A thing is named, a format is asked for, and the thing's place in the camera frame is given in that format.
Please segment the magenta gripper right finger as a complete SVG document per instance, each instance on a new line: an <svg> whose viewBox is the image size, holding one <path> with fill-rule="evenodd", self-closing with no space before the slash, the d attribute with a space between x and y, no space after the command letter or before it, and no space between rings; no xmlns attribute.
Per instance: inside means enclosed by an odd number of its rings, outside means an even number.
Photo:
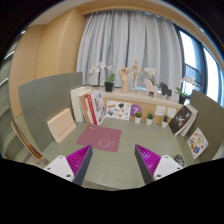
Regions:
<svg viewBox="0 0 224 224"><path fill-rule="evenodd" d="M169 155L159 156L153 151L135 145L135 157L144 183L149 184L182 169Z"/></svg>

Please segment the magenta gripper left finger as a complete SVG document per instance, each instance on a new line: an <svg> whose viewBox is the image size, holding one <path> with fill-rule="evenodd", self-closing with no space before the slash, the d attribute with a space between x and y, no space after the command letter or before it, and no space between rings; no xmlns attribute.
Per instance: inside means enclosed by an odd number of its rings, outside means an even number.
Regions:
<svg viewBox="0 0 224 224"><path fill-rule="evenodd" d="M59 155L44 170L81 186L92 155L92 146L88 145L67 157Z"/></svg>

